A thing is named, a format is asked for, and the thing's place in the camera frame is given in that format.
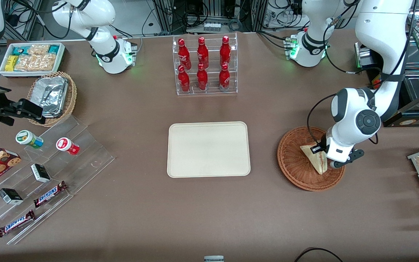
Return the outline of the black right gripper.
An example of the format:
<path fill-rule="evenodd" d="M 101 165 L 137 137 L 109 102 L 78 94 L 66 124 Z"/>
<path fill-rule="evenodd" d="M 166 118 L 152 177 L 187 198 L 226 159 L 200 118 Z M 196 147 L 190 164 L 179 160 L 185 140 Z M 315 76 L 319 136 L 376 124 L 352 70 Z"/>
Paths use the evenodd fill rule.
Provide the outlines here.
<path fill-rule="evenodd" d="M 42 116 L 43 108 L 28 99 L 20 99 L 20 112 L 33 116 L 31 119 L 33 123 L 39 125 L 45 124 L 46 118 Z M 11 104 L 9 104 L 9 106 L 1 107 L 0 123 L 7 126 L 13 126 L 15 122 L 14 118 L 22 118 L 22 114 L 20 112 L 17 107 L 12 106 Z"/>

